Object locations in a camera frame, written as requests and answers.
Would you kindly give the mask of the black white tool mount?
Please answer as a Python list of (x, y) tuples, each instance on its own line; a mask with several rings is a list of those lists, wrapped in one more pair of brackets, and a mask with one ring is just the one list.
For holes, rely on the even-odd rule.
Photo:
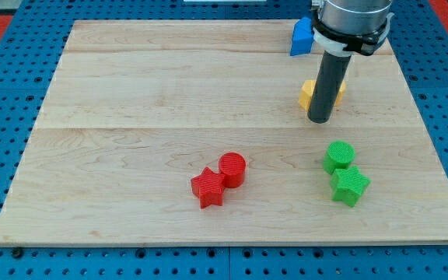
[(337, 57), (348, 57), (354, 52), (370, 56), (378, 50), (390, 32), (390, 23), (394, 14), (390, 12), (381, 27), (375, 31), (363, 35), (341, 33), (333, 30), (322, 23), (315, 12), (312, 18), (313, 39), (324, 48), (324, 50)]

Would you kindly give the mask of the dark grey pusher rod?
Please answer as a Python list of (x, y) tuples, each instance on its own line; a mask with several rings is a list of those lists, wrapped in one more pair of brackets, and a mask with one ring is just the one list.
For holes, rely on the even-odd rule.
[(334, 108), (351, 56), (338, 57), (324, 52), (310, 101), (307, 117), (314, 123), (326, 123)]

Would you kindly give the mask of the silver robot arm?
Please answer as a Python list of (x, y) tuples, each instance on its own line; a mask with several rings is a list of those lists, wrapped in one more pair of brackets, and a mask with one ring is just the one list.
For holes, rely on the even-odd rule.
[(308, 118), (327, 122), (354, 53), (373, 55), (390, 32), (391, 0), (313, 0), (313, 38), (323, 49)]

